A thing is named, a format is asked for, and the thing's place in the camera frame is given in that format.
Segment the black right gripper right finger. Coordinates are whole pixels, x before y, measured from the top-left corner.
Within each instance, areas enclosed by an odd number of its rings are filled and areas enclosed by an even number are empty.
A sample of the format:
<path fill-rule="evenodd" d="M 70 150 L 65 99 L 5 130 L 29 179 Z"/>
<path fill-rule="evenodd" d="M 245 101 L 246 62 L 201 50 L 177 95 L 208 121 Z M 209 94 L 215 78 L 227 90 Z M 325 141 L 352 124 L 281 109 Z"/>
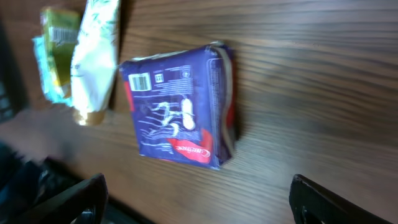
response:
<path fill-rule="evenodd" d="M 391 224 L 301 174 L 293 176 L 289 204 L 298 224 Z"/>

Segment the white tube gold cap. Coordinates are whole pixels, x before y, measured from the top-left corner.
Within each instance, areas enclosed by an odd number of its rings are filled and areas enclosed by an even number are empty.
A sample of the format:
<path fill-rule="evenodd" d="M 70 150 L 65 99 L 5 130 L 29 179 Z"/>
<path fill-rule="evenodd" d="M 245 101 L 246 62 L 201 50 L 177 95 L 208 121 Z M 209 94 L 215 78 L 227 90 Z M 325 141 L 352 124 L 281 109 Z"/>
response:
<path fill-rule="evenodd" d="M 88 0 L 71 62 L 73 118 L 82 126 L 105 117 L 119 66 L 121 0 Z"/>

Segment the purple pad package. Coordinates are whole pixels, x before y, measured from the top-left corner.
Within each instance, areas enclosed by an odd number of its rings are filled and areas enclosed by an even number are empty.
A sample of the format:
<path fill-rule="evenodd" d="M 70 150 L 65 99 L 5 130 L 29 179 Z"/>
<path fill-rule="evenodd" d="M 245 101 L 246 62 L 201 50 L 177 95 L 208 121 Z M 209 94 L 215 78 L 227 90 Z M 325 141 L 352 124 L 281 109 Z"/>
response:
<path fill-rule="evenodd" d="M 231 159 L 233 56 L 212 42 L 120 64 L 141 156 L 214 170 Z"/>

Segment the green snack packet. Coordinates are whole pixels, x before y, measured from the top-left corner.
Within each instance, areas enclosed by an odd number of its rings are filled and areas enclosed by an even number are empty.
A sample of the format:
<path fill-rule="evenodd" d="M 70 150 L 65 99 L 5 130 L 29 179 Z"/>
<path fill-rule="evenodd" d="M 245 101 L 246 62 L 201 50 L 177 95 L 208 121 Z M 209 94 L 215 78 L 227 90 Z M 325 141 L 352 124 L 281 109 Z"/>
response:
<path fill-rule="evenodd" d="M 71 96 L 70 67 L 81 17 L 78 12 L 45 7 L 40 19 L 51 82 L 61 98 Z"/>

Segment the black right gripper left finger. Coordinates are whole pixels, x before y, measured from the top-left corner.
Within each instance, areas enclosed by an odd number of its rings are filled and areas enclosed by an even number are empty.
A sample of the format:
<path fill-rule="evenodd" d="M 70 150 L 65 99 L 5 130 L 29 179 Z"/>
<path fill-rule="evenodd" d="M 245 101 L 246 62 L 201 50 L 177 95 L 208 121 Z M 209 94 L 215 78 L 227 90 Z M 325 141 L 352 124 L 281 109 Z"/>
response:
<path fill-rule="evenodd" d="M 12 219 L 13 223 L 101 223 L 108 201 L 103 174 L 82 180 Z"/>

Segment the teal snack packet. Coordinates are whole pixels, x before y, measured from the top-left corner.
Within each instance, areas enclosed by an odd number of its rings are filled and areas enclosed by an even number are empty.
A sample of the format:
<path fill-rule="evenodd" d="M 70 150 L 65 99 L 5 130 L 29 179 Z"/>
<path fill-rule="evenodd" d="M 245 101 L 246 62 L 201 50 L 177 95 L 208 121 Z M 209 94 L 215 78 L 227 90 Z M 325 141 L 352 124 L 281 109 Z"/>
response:
<path fill-rule="evenodd" d="M 45 99 L 53 104 L 64 104 L 68 107 L 71 107 L 71 99 L 62 98 L 61 95 L 56 92 L 55 86 L 52 83 L 52 77 L 50 75 L 50 70 L 45 53 L 44 37 L 42 35 L 36 36 L 32 39 L 32 41 L 34 44 L 34 55 L 39 68 L 41 88 Z"/>

